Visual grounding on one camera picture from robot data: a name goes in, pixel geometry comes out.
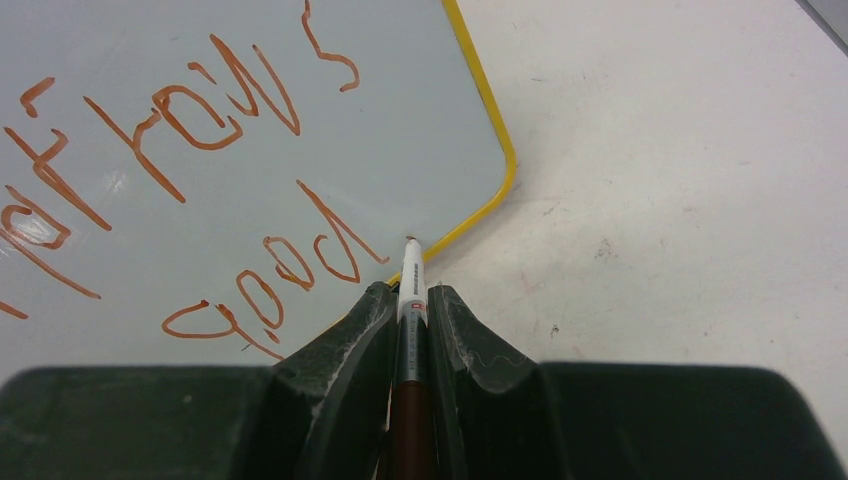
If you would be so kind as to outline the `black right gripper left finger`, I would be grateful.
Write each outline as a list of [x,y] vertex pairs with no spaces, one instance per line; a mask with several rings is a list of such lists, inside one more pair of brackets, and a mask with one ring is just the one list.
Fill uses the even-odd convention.
[[370,285],[273,366],[74,366],[1,390],[5,479],[369,479],[384,440],[397,297]]

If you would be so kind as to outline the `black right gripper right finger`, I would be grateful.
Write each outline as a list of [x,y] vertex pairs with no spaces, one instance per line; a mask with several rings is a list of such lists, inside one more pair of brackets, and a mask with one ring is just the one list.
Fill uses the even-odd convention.
[[762,368],[537,363],[428,293],[445,479],[838,479],[811,409]]

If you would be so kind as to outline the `white whiteboard marker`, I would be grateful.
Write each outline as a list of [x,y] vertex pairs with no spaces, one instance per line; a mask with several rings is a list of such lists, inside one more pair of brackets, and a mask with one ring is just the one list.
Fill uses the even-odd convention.
[[405,245],[397,301],[398,340],[391,397],[391,473],[394,479],[437,477],[428,373],[427,291],[422,247]]

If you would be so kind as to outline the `yellow framed whiteboard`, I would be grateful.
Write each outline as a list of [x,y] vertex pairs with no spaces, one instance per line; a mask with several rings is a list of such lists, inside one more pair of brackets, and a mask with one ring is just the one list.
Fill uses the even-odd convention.
[[5,1],[1,375],[279,361],[515,171],[454,1]]

